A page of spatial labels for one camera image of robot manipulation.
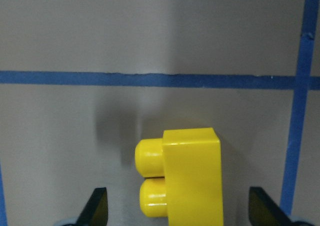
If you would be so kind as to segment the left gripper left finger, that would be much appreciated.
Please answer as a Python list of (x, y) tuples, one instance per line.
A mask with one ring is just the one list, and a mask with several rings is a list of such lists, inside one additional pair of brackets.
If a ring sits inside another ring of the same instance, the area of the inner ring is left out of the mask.
[(75, 225), (102, 225), (108, 223), (108, 194), (107, 188), (95, 188), (80, 213)]

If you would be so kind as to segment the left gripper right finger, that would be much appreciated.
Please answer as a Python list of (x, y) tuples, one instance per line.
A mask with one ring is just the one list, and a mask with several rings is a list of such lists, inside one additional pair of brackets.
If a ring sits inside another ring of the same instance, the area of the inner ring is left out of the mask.
[(248, 197), (248, 217), (251, 225), (294, 225), (262, 187), (252, 186)]

